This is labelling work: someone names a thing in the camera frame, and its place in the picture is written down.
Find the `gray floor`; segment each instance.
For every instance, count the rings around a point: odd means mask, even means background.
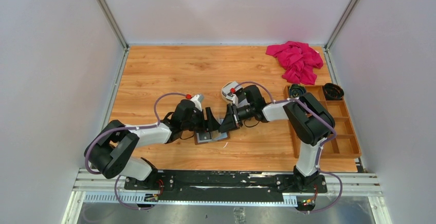
[[[318,197],[317,207],[330,200]],[[375,223],[366,197],[342,197],[331,209],[305,216],[294,208],[230,206],[155,206],[134,211],[113,203],[88,203],[82,209],[93,223],[176,223],[176,224],[258,224],[258,223]],[[81,216],[78,223],[89,223]]]

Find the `pink cloth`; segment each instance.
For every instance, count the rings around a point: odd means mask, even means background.
[[[321,56],[307,43],[287,42],[281,45],[270,45],[266,54],[277,58],[286,69],[282,78],[293,84],[315,84],[316,74],[313,68],[321,68],[324,63]]]

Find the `wooden tabletop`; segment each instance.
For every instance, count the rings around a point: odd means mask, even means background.
[[[324,59],[322,48],[313,48]],[[203,94],[203,108],[210,106],[216,118],[223,118],[226,103],[220,91],[232,81],[256,81],[276,100],[282,100],[288,84],[281,77],[285,70],[275,58],[265,55],[265,50],[265,46],[133,46],[111,120],[134,125],[154,123],[153,104],[168,92]],[[314,73],[318,75],[317,85],[331,81],[326,64]],[[261,93],[269,101],[263,90]],[[180,96],[163,98],[157,107],[160,118],[174,111],[179,101]],[[184,132],[182,137],[191,135]],[[158,169],[181,170],[291,171],[297,162],[287,121],[242,127],[231,131],[230,139],[208,144],[195,145],[193,138],[154,144],[135,149],[133,155],[147,158]],[[353,159],[322,159],[321,168],[356,171]]]

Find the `small tray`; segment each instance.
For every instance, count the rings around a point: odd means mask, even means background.
[[[360,146],[357,141],[353,124],[348,113],[345,101],[326,101],[322,92],[322,85],[305,86],[307,92],[310,92],[324,106],[335,119],[335,130],[338,136],[324,145],[321,158],[358,158],[362,155]],[[289,98],[289,86],[284,90],[285,98]],[[300,139],[289,123],[290,137],[294,146],[294,156],[300,155]]]

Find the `white panel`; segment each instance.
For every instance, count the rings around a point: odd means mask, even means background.
[[[332,49],[393,223],[434,223],[435,38],[436,0],[361,0]]]
[[[325,43],[350,0],[106,0],[129,43]]]
[[[0,0],[0,223],[60,223],[118,44],[96,0]]]

